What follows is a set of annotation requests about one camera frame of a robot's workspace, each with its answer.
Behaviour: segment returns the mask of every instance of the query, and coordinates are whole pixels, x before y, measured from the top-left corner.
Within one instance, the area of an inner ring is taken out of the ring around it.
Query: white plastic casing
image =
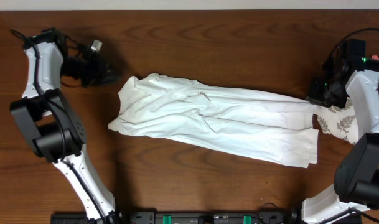
[[[363,212],[369,210],[369,208],[365,205],[341,202],[339,200],[339,196],[334,192],[332,184],[330,187],[319,193],[319,195],[312,198],[307,198],[302,202],[301,219],[308,224],[320,223],[348,210],[348,208],[356,208]]]
[[[64,161],[69,161],[73,164],[75,170],[79,173],[81,179],[90,190],[96,204],[101,209],[103,216],[107,216],[110,212],[115,210],[115,198],[113,197],[113,194],[105,187],[105,185],[103,185],[103,182],[96,173],[96,170],[88,157],[85,144],[82,147],[81,155],[67,156]],[[99,213],[96,211],[95,206],[88,197],[87,193],[84,191],[83,187],[80,185],[73,171],[71,171],[66,164],[60,161],[58,163],[53,163],[53,165],[65,175],[70,184],[73,186],[85,207],[87,218],[94,218],[95,220],[99,219]]]
[[[63,56],[60,53],[55,43],[41,43],[37,44],[37,49],[40,54],[39,60],[39,87],[45,92],[60,88],[60,68],[63,64]],[[32,98],[38,96],[33,82],[35,70],[35,54],[33,47],[26,50],[27,58],[29,59],[29,75],[27,85],[22,98]]]
[[[378,81],[379,72],[355,71],[345,86],[357,116],[359,137],[379,133]]]

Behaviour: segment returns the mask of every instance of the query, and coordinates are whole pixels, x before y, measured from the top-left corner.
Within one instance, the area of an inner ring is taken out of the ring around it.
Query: white cloth
[[[344,108],[332,106],[327,110],[319,110],[318,122],[323,133],[355,144],[359,139],[357,118],[351,99],[348,97]]]
[[[318,106],[289,96],[207,86],[150,74],[131,77],[119,92],[109,129],[167,138],[230,154],[307,167],[317,162]]]

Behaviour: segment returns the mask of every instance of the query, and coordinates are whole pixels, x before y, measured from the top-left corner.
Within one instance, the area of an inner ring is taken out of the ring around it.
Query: white wall
[[[379,0],[0,0],[0,10],[379,9]]]

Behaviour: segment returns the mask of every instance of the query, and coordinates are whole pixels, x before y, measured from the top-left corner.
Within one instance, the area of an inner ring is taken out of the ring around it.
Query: brown wooden surface
[[[80,42],[103,41],[102,54],[122,81],[62,90],[83,120],[88,153],[125,210],[256,210],[289,207],[328,187],[351,145],[319,135],[318,163],[284,167],[166,139],[122,136],[107,129],[117,92],[131,76],[159,72],[214,86],[304,98],[311,76],[345,34],[379,27],[379,11],[70,11],[0,12],[0,223],[49,223],[54,211],[82,211],[67,180],[33,155],[9,104],[22,95],[26,35],[57,27]],[[379,34],[364,34],[379,55]],[[379,211],[369,212],[379,217]]]

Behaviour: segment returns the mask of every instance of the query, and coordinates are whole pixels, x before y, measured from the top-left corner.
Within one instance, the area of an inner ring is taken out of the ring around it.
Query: wooden table
[[[132,75],[158,72],[213,86],[305,98],[311,77],[345,34],[379,27],[379,11],[0,12],[0,223],[49,223],[54,211],[82,211],[65,177],[36,157],[9,113],[27,79],[27,59],[8,28],[26,35],[57,27],[80,42],[100,39],[122,80],[62,88],[83,120],[88,153],[127,211],[256,210],[290,207],[328,187],[352,145],[320,134],[318,163],[285,167],[166,139],[108,130],[118,91]],[[379,34],[362,34],[379,55]],[[379,211],[369,212],[379,218]]]

